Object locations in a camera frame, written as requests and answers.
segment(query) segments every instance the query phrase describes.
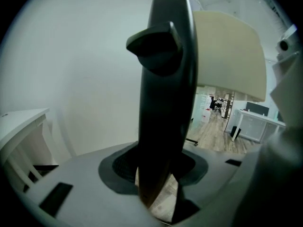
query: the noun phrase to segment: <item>wooden floor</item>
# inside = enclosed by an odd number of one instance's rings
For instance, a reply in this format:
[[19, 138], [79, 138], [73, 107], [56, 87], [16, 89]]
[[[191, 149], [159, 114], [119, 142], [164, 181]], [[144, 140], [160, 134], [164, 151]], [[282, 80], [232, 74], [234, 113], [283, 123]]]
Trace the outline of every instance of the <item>wooden floor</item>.
[[[209, 123], [204, 125], [200, 123], [196, 127], [190, 125], [187, 138], [198, 141], [197, 147], [200, 148], [238, 154], [245, 154], [250, 148], [258, 145], [257, 143], [242, 137], [238, 137], [232, 142], [230, 135], [224, 132], [227, 121], [228, 120], [221, 117], [219, 112], [211, 111]], [[153, 216], [166, 222], [171, 222], [176, 205], [177, 190], [178, 182], [174, 176], [171, 175], [161, 193], [149, 209]]]

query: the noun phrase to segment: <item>white desk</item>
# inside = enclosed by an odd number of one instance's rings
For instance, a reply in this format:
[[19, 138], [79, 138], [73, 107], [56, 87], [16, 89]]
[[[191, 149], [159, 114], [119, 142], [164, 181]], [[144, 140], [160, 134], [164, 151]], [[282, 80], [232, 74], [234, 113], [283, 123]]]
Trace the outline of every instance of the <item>white desk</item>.
[[[42, 124], [42, 135], [51, 154], [56, 159], [59, 156], [55, 142], [49, 131], [45, 114], [48, 108], [25, 111], [8, 112], [0, 116], [0, 163], [4, 165], [6, 161], [10, 163], [20, 179], [29, 187], [34, 183], [21, 170], [17, 162], [10, 154], [35, 128]], [[38, 178], [42, 176], [36, 171], [25, 152], [21, 148], [16, 149], [22, 156], [30, 171]]]
[[267, 116], [263, 116], [263, 115], [260, 115], [258, 113], [248, 112], [248, 111], [244, 111], [244, 110], [240, 110], [240, 109], [237, 109], [237, 113], [240, 114], [240, 119], [239, 119], [239, 122], [238, 122], [238, 125], [237, 125], [237, 129], [236, 129], [235, 133], [233, 134], [232, 141], [234, 141], [236, 136], [237, 136], [237, 133], [238, 133], [239, 128], [241, 126], [242, 119], [243, 119], [244, 115], [246, 115], [248, 117], [263, 120], [263, 121], [265, 121], [265, 123], [270, 123], [270, 124], [276, 125], [275, 133], [278, 133], [278, 130], [279, 130], [280, 126], [285, 127], [285, 123], [273, 120], [271, 118], [268, 118]]

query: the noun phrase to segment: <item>desk leg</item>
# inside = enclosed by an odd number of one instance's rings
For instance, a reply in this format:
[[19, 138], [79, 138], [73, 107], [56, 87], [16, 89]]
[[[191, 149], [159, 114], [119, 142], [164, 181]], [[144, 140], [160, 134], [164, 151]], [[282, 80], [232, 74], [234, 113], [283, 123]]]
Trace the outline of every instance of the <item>desk leg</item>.
[[17, 162], [14, 160], [13, 157], [8, 157], [8, 163], [11, 165], [11, 167], [14, 169], [14, 171], [17, 173], [17, 175], [20, 177], [20, 179], [29, 187], [32, 187], [34, 183], [32, 180], [28, 178], [28, 176], [22, 171], [22, 169], [18, 166]]
[[236, 131], [235, 131], [235, 133], [233, 134], [232, 141], [235, 140], [235, 138], [236, 138], [236, 136], [237, 136], [237, 134], [238, 134], [240, 125], [241, 125], [241, 123], [242, 123], [242, 119], [243, 119], [243, 114], [241, 114], [241, 116], [240, 116], [240, 120], [239, 120], [238, 126], [237, 126], [237, 128], [236, 128]]
[[278, 134], [279, 128], [280, 128], [280, 126], [277, 125], [274, 134]]
[[40, 175], [40, 173], [38, 173], [38, 171], [35, 169], [35, 167], [32, 165], [32, 163], [30, 162], [30, 160], [28, 159], [26, 153], [24, 152], [24, 150], [19, 146], [17, 148], [17, 152], [22, 156], [22, 159], [24, 160], [25, 164], [27, 165], [27, 167], [29, 168], [29, 170], [34, 174], [34, 176], [37, 179], [41, 179], [42, 176]]
[[62, 162], [61, 155], [60, 152], [58, 151], [55, 141], [53, 140], [46, 119], [44, 119], [42, 122], [42, 136], [55, 161], [60, 164]]

